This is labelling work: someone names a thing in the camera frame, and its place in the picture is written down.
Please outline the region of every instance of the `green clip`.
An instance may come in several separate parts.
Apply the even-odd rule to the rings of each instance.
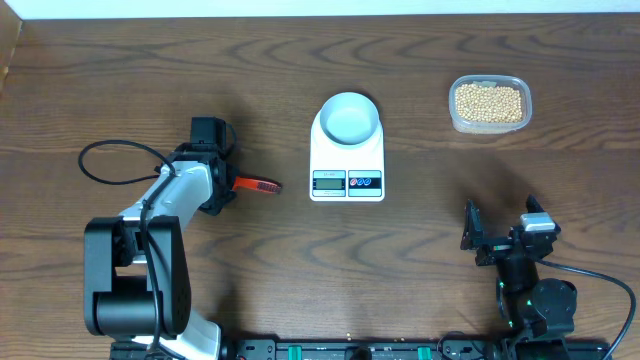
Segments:
[[[431,348],[426,346],[419,347],[418,360],[431,360]]]
[[[289,346],[289,360],[302,360],[302,346]]]

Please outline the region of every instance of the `robotic arm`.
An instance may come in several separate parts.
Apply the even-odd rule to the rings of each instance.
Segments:
[[[85,174],[96,179],[82,166],[90,147],[79,162]],[[486,237],[473,202],[465,210],[460,248],[476,251],[477,266],[497,267],[496,296],[509,333],[477,340],[450,332],[438,341],[415,342],[225,339],[217,324],[191,309],[182,232],[198,209],[217,215],[238,187],[280,191],[277,183],[238,176],[225,161],[227,155],[225,122],[194,118],[190,142],[163,158],[158,180],[142,198],[117,217],[94,218],[87,225],[85,324],[90,333],[116,340],[110,359],[608,360],[629,329],[635,295],[626,284],[542,260],[553,251],[561,229],[529,196],[527,213],[504,237]],[[147,276],[117,274],[117,267],[133,263],[147,264]],[[574,330],[576,287],[558,279],[540,280],[536,263],[605,279],[627,290],[631,311],[611,346],[565,339]]]

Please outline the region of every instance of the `plastic container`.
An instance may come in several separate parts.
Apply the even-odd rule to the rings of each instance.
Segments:
[[[481,86],[508,86],[520,92],[522,99],[522,120],[515,123],[487,123],[469,121],[464,119],[456,107],[456,89],[463,84],[478,82]],[[531,90],[524,81],[513,76],[505,75],[466,75],[456,80],[449,90],[449,112],[453,121],[453,127],[463,133],[469,134],[504,134],[510,131],[522,129],[531,121],[533,115],[533,103],[531,102]]]

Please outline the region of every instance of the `wooden table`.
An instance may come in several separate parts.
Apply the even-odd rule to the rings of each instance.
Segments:
[[[287,337],[436,338],[505,328],[494,268],[459,250],[475,199],[496,234],[529,193],[563,227],[549,257],[640,290],[640,15],[29,21],[0,101],[0,356],[102,358],[83,324],[83,230],[151,185],[85,178],[76,157],[105,138],[168,153],[190,118],[233,124],[244,171],[280,180],[245,192],[184,235],[193,305],[231,331]],[[522,131],[451,126],[461,75],[527,81]],[[385,128],[387,197],[308,198],[309,129],[331,95],[369,94]],[[100,176],[148,174],[112,148]],[[609,283],[540,269],[579,291],[577,337],[612,341],[629,299]],[[640,351],[632,328],[617,359]]]

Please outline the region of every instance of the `white kitchen scale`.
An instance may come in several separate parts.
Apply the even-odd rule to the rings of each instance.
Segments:
[[[309,197],[382,201],[384,137],[378,109],[356,93],[333,96],[311,125]]]

